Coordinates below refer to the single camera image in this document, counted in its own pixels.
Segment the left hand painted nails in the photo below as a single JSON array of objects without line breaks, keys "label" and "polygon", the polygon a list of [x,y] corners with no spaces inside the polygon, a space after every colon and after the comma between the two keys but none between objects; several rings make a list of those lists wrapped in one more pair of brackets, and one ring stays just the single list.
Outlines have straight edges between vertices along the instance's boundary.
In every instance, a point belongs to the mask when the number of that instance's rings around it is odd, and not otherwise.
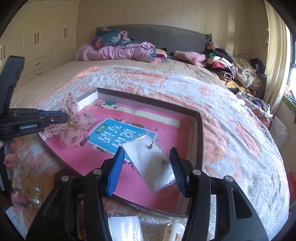
[{"label": "left hand painted nails", "polygon": [[8,153],[4,156],[4,166],[7,171],[11,171],[16,166],[16,142],[14,139],[8,145]]}]

